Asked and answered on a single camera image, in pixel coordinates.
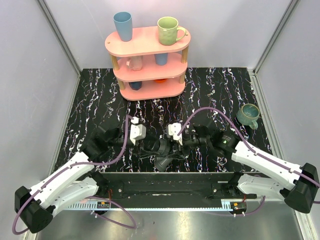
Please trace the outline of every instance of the mug handle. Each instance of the mug handle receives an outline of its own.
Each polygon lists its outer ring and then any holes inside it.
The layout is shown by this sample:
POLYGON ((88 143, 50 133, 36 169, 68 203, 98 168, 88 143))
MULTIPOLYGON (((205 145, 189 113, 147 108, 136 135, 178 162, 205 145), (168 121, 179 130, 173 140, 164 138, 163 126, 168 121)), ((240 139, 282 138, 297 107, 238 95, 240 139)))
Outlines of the mug handle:
POLYGON ((256 130, 258 128, 258 123, 256 120, 252 121, 252 123, 249 125, 250 128, 253 130, 256 130))
POLYGON ((129 58, 127 61, 126 61, 126 65, 128 66, 128 68, 132 69, 133 67, 130 66, 130 62, 131 62, 132 58, 129 58))
POLYGON ((178 27, 177 28, 177 30, 179 31, 179 30, 182 30, 182 31, 184 31, 184 35, 182 36, 182 37, 178 37, 175 41, 177 42, 177 41, 179 41, 180 39, 182 39, 186 34, 187 34, 187 30, 184 28, 184 27, 178 27))

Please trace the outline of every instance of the black and white marble surface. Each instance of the black and white marble surface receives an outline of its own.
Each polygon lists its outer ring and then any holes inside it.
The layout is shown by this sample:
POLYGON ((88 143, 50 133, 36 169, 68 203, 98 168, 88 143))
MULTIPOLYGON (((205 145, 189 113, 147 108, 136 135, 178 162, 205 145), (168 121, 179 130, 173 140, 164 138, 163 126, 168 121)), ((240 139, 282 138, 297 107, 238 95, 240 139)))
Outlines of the black and white marble surface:
MULTIPOLYGON (((195 110, 201 107, 214 107, 221 110, 233 120, 251 144, 271 153, 261 117, 258 119, 257 130, 244 127, 235 119, 243 104, 258 105, 246 68, 188 68, 185 80, 185 90, 179 96, 127 101, 120 94, 112 69, 84 69, 54 170, 65 164, 80 149, 86 137, 89 137, 102 121, 116 121, 123 127, 125 116, 129 114, 142 119, 151 133, 163 138, 167 124, 184 123, 195 110)), ((200 123, 205 117, 212 118, 218 129, 229 128, 226 120, 211 111, 200 112, 191 124, 200 123)), ((114 159, 119 152, 119 148, 112 147, 107 153, 106 161, 114 159)), ((153 162, 154 157, 140 157, 133 148, 127 148, 120 161, 103 167, 101 171, 157 172, 153 162)), ((208 154, 205 147, 202 147, 192 150, 185 160, 172 161, 166 171, 250 172, 254 169, 225 158, 214 157, 208 154)))

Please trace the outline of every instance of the gray floor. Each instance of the gray floor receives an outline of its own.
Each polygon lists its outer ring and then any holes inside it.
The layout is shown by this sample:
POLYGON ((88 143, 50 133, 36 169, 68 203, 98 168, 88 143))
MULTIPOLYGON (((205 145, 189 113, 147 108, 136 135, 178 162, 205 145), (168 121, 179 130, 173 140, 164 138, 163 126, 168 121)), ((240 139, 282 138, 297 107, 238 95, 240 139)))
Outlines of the gray floor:
MULTIPOLYGON (((249 211, 258 203, 249 202, 249 211)), ((85 211, 64 210, 38 234, 37 240, 302 240, 294 211, 267 202, 257 214, 221 217, 205 212, 131 212, 138 229, 126 229, 85 211)), ((106 215, 130 224, 120 211, 106 215)))

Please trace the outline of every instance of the pink shelf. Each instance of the pink shelf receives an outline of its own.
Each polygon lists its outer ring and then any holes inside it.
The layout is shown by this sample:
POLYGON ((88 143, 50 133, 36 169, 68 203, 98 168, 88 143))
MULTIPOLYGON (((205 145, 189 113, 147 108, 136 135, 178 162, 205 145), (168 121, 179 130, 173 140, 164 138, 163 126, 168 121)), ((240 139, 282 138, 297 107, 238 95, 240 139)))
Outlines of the pink shelf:
POLYGON ((144 81, 139 90, 132 90, 128 82, 124 86, 125 89, 120 90, 121 95, 129 101, 139 101, 177 96, 184 91, 186 84, 179 83, 179 77, 175 77, 163 83, 144 81))
POLYGON ((154 79, 168 79, 175 78, 182 75, 186 69, 188 63, 181 63, 181 54, 171 52, 168 54, 168 61, 166 65, 160 66, 156 64, 155 56, 144 55, 143 67, 140 71, 133 71, 128 68, 128 57, 121 58, 118 61, 119 70, 113 70, 117 79, 123 82, 137 82, 148 81, 154 79))
POLYGON ((121 41, 118 33, 111 33, 105 40, 108 52, 116 57, 130 57, 150 54, 173 53, 185 49, 191 40, 190 33, 171 46, 165 46, 158 41, 158 26, 134 28, 132 40, 121 41))

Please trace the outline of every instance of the blue cup on shelf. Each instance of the blue cup on shelf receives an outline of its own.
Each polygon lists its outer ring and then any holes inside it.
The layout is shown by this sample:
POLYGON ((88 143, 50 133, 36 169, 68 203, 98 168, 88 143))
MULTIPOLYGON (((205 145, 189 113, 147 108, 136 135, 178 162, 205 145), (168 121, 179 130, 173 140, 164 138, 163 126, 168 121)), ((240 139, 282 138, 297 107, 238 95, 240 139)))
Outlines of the blue cup on shelf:
POLYGON ((133 81, 133 82, 129 82, 129 86, 130 88, 132 88, 133 90, 139 90, 142 87, 142 81, 133 81))
POLYGON ((159 54, 155 54, 155 63, 163 66, 167 64, 168 61, 168 53, 159 53, 159 54))
POLYGON ((116 31, 122 41, 128 42, 132 39, 132 17, 129 12, 118 12, 113 16, 116 31))

